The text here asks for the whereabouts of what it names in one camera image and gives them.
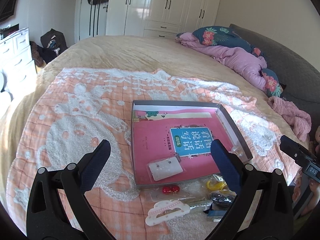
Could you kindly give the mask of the person's right hand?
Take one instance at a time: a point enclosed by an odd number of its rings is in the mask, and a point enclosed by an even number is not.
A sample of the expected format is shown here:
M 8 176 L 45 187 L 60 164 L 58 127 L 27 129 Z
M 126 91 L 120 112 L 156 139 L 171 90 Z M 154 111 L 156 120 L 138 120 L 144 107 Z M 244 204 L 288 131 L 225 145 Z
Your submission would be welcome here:
M 314 148 L 315 156 L 319 160 L 319 127 L 317 128 L 315 133 L 315 142 L 317 143 L 317 145 Z M 304 177 L 305 177 L 305 174 L 302 172 L 302 170 L 299 170 L 295 178 L 295 188 L 293 190 L 293 196 L 292 196 L 292 200 L 294 202 L 296 202 L 296 200 L 300 198 L 302 195 L 301 189 L 302 189 L 302 183 L 303 183 Z M 310 189 L 310 191 L 312 192 L 312 197 L 309 200 L 306 200 L 306 202 L 304 203 L 303 205 L 304 209 L 300 213 L 301 216 L 304 216 L 310 213 L 319 202 L 319 183 L 310 178 L 308 189 Z

